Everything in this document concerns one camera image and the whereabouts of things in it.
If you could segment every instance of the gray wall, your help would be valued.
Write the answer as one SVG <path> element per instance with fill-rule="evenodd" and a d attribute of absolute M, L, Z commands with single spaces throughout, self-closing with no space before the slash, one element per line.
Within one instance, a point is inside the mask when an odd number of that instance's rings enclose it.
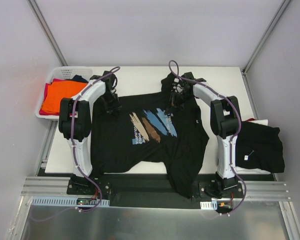
<path fill-rule="evenodd" d="M 243 68 L 282 0 L 37 0 L 73 66 Z"/>
<path fill-rule="evenodd" d="M 48 121 L 35 117 L 35 106 L 58 65 L 27 1 L 0 0 L 0 240 L 38 164 Z"/>
<path fill-rule="evenodd" d="M 293 0 L 248 72 L 261 119 L 281 128 L 285 173 L 300 221 L 300 0 Z"/>

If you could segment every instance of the white table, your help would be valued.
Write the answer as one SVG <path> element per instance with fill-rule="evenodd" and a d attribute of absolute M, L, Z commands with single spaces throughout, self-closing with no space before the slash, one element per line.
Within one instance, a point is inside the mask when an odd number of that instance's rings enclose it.
<path fill-rule="evenodd" d="M 102 75 L 111 67 L 93 67 L 94 75 Z M 236 96 L 242 120 L 253 118 L 253 111 L 246 92 L 245 84 L 239 67 L 180 67 L 180 73 L 192 72 L 195 78 L 204 78 L 208 84 L 220 94 Z M 170 73 L 166 66 L 125 66 L 115 75 L 118 78 L 117 94 L 119 97 L 157 93 L 161 91 L 161 80 Z M 197 103 L 201 109 L 202 125 L 209 136 L 205 149 L 200 174 L 214 174 L 217 170 L 217 138 L 210 128 L 210 108 L 200 99 Z M 57 129 L 48 156 L 46 173 L 72 173 L 74 169 L 71 150 L 63 135 Z M 260 169 L 248 170 L 237 167 L 240 174 L 268 174 Z M 125 174 L 166 174 L 162 162 L 142 161 Z"/>

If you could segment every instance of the folded clothing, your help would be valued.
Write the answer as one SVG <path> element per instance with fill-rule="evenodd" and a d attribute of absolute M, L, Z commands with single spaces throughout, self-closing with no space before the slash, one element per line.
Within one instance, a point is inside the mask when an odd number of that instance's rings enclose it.
<path fill-rule="evenodd" d="M 280 129 L 257 123 L 242 122 L 235 149 L 235 164 L 244 169 L 261 169 L 283 173 L 285 161 Z"/>
<path fill-rule="evenodd" d="M 87 83 L 73 80 L 54 79 L 45 85 L 45 98 L 41 106 L 44 115 L 56 115 L 60 112 L 60 102 L 63 98 L 71 98 L 86 87 Z"/>

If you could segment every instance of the orange cloth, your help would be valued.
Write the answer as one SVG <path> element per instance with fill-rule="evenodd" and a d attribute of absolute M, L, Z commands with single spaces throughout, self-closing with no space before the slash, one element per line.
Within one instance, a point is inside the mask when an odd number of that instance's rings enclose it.
<path fill-rule="evenodd" d="M 48 86 L 47 96 L 41 109 L 49 114 L 60 112 L 60 102 L 63 98 L 71 98 L 86 87 L 87 83 L 76 81 L 54 81 Z"/>

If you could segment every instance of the cable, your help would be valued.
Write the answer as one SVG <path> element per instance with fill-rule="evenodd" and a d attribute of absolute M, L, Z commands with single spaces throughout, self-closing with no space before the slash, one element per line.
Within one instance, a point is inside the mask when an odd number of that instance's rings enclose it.
<path fill-rule="evenodd" d="M 75 166 L 77 167 L 78 171 L 82 174 L 82 176 L 84 176 L 90 183 L 92 183 L 98 189 L 98 192 L 100 193 L 100 199 L 99 199 L 99 201 L 93 207 L 91 207 L 89 209 L 80 209 L 79 212 L 86 213 L 86 212 L 90 212 L 93 209 L 95 209 L 101 203 L 101 201 L 102 201 L 102 192 L 101 192 L 101 189 L 98 186 L 98 184 L 96 184 L 95 181 L 93 181 L 92 179 L 90 179 L 82 171 L 82 169 L 80 168 L 80 166 L 78 164 L 78 160 L 77 160 L 77 157 L 76 157 L 76 144 L 75 144 L 75 140 L 74 140 L 76 106 L 77 106 L 77 103 L 78 103 L 79 99 L 85 94 L 85 92 L 88 89 L 90 89 L 94 84 L 98 83 L 102 79 L 105 79 L 105 78 L 111 76 L 112 74 L 116 73 L 119 70 L 120 70 L 120 67 L 116 66 L 116 67 L 112 68 L 108 74 L 99 77 L 97 80 L 93 81 L 92 84 L 89 84 L 88 86 L 86 86 L 86 88 L 81 92 L 80 95 L 77 96 L 77 98 L 74 100 L 74 103 L 73 103 L 72 116 L 71 116 L 71 132 L 70 132 L 70 139 L 71 139 L 71 142 L 72 142 L 73 160 L 74 160 Z"/>
<path fill-rule="evenodd" d="M 176 65 L 176 69 L 177 69 L 177 74 L 172 70 L 171 68 L 171 63 L 174 63 Z M 232 172 L 234 173 L 234 175 L 242 182 L 243 186 L 244 186 L 244 193 L 243 193 L 243 197 L 241 199 L 241 201 L 239 202 L 239 204 L 231 211 L 231 213 L 233 211 L 235 211 L 237 208 L 239 208 L 241 206 L 241 204 L 244 202 L 245 198 L 246 198 L 246 195 L 247 195 L 247 185 L 245 183 L 245 181 L 237 174 L 237 172 L 235 171 L 234 167 L 233 167 L 233 159 L 232 159 L 232 146 L 233 146 L 233 142 L 232 140 L 238 135 L 238 133 L 240 132 L 241 130 L 241 118 L 240 118 L 240 115 L 236 109 L 236 107 L 233 105 L 233 103 L 225 96 L 219 94 L 218 92 L 216 92 L 212 87 L 210 87 L 209 85 L 203 83 L 203 82 L 199 82 L 199 81 L 195 81 L 195 80 L 192 80 L 192 79 L 188 79 L 188 78 L 185 78 L 185 77 L 182 77 L 182 76 L 179 76 L 179 65 L 178 63 L 175 61 L 175 60 L 170 60 L 169 63 L 168 63 L 168 67 L 170 69 L 170 72 L 179 80 L 184 80 L 184 81 L 187 81 L 187 82 L 195 82 L 196 84 L 199 84 L 201 86 L 204 86 L 205 88 L 209 89 L 211 92 L 213 92 L 214 94 L 218 95 L 220 98 L 226 100 L 226 102 L 231 106 L 231 108 L 233 109 L 233 112 L 236 116 L 236 118 L 238 119 L 238 129 L 237 131 L 235 132 L 234 135 L 232 135 L 232 137 L 230 138 L 230 168 L 232 170 Z"/>

